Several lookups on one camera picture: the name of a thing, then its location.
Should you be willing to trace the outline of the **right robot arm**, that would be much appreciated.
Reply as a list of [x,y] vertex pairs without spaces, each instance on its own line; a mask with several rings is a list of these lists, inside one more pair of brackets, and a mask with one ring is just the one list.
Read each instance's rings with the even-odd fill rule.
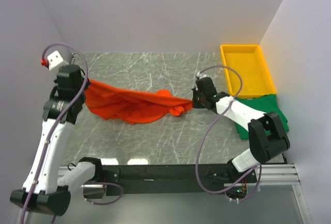
[[194,108],[205,108],[225,116],[248,131],[249,148],[227,163],[229,180],[239,182],[252,167],[289,150],[289,138],[276,112],[265,113],[239,102],[225,92],[218,93],[210,77],[198,78],[195,83],[192,89]]

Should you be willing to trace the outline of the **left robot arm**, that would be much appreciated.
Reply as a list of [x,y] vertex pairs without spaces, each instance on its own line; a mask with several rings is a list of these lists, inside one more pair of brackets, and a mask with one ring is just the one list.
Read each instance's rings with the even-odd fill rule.
[[31,171],[22,188],[12,191],[10,196],[10,202],[20,207],[23,214],[62,216],[72,193],[88,181],[96,184],[103,179],[101,160],[90,157],[80,159],[74,169],[58,178],[89,81],[78,65],[65,65],[59,68],[54,82],[50,98],[43,106],[42,133]]

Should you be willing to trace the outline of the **orange t shirt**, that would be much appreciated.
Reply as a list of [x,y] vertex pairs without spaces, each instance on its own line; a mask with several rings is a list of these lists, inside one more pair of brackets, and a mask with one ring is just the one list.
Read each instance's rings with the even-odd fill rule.
[[167,114],[180,116],[192,109],[192,100],[173,96],[169,90],[155,93],[113,87],[90,80],[85,104],[104,120],[119,119],[129,124],[155,122]]

